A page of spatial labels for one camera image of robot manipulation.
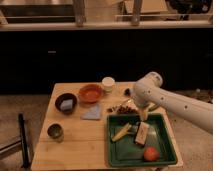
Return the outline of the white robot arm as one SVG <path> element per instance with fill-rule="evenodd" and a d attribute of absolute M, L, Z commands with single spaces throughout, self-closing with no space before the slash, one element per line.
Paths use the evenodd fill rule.
<path fill-rule="evenodd" d="M 149 72 L 133 84 L 131 97 L 139 109 L 153 102 L 199 128 L 213 134 L 213 104 L 175 94 L 161 88 L 163 79 Z"/>

